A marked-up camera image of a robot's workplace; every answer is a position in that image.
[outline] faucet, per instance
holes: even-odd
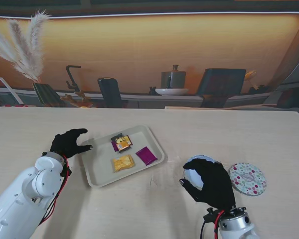
[[[71,81],[72,81],[72,84],[71,84],[71,85],[70,85],[70,83],[69,83],[68,81],[65,81],[66,84],[68,85],[68,88],[71,89],[71,90],[74,90],[74,91],[76,91],[76,92],[80,92],[80,88],[79,88],[78,85],[75,83],[75,81],[74,81],[74,79],[73,79],[73,77],[72,77],[72,74],[71,74],[70,69],[69,69],[70,67],[72,67],[72,68],[81,68],[81,66],[71,66],[71,65],[69,65],[69,66],[66,66],[66,67],[65,67],[65,69],[66,69],[66,71],[68,72],[68,75],[69,75],[69,77],[70,77],[70,79],[71,79]]]

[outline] black glove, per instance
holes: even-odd
[[[230,210],[236,205],[230,177],[220,162],[209,162],[205,159],[193,159],[183,166],[184,169],[194,169],[201,176],[204,185],[202,190],[195,188],[188,180],[181,179],[181,185],[197,202]]]
[[[50,151],[70,158],[77,153],[83,153],[93,148],[91,145],[78,146],[77,138],[88,130],[85,128],[71,129],[64,134],[57,134],[52,142]]]

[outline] tray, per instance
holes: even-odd
[[[111,144],[111,138],[119,133],[128,135],[133,143],[130,149],[122,153],[114,152]],[[109,183],[113,183],[131,174],[157,165],[165,159],[162,148],[159,146],[149,127],[145,125],[128,128],[102,138],[89,139],[82,144],[93,145],[92,150],[82,154],[82,161],[89,185],[94,188],[100,188]],[[148,166],[135,154],[146,146],[157,158],[156,161]],[[135,163],[134,167],[114,173],[113,158],[129,154]]]

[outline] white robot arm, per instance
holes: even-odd
[[[65,159],[48,152],[0,195],[0,239],[28,239],[62,185]]]

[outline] red cable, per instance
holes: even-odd
[[[217,231],[217,228],[218,228],[218,222],[219,222],[219,219],[220,217],[225,213],[225,210],[222,210],[217,218],[216,218],[216,221],[215,221],[215,227],[214,227],[214,232],[215,232],[215,239],[218,239],[218,231]]]
[[[57,194],[55,195],[55,201],[54,201],[54,203],[53,203],[53,206],[52,206],[52,211],[51,211],[51,213],[40,223],[40,224],[42,224],[42,223],[44,223],[46,220],[48,220],[51,216],[52,216],[52,214],[53,214],[53,212],[54,212],[54,209],[55,209],[55,205],[56,205],[56,200],[57,200],[57,198],[58,198],[58,196],[60,195],[60,193],[61,193],[61,191],[63,190],[63,188],[64,188],[64,186],[65,186],[65,184],[66,184],[66,181],[68,180],[68,177],[69,177],[69,171],[68,171],[68,168],[69,168],[69,164],[68,164],[68,160],[67,160],[67,158],[63,155],[63,158],[64,158],[64,161],[65,161],[65,164],[66,164],[66,175],[65,175],[65,178],[64,178],[64,183],[61,185],[61,188],[60,188],[60,190],[57,192]]]

